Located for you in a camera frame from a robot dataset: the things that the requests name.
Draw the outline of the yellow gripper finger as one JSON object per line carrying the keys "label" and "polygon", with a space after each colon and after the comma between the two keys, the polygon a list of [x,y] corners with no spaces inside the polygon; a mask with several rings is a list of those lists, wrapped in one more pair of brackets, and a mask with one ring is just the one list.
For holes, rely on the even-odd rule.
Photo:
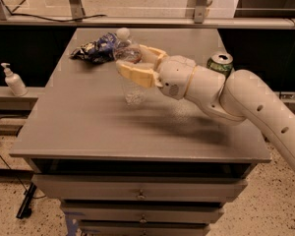
{"label": "yellow gripper finger", "polygon": [[152,68],[156,71],[163,58],[167,57],[167,53],[164,50],[140,45],[142,53],[141,61],[152,65]]}
{"label": "yellow gripper finger", "polygon": [[116,66],[119,74],[144,88],[161,87],[159,74],[154,70],[151,63],[131,63],[117,60]]}

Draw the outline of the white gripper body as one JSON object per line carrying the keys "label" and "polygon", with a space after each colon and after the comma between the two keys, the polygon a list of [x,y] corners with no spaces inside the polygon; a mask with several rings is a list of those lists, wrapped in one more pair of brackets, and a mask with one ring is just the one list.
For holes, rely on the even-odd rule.
{"label": "white gripper body", "polygon": [[189,58],[176,55],[164,58],[157,68],[162,94],[174,99],[182,99],[196,62]]}

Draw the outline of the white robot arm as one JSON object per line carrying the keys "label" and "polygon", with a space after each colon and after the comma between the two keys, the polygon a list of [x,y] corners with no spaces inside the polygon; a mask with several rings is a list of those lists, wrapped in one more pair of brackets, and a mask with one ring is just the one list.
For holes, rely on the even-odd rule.
{"label": "white robot arm", "polygon": [[238,70],[224,76],[181,55],[140,47],[137,63],[118,59],[119,74],[165,96],[195,103],[210,118],[229,125],[251,121],[295,173],[295,114],[254,73]]}

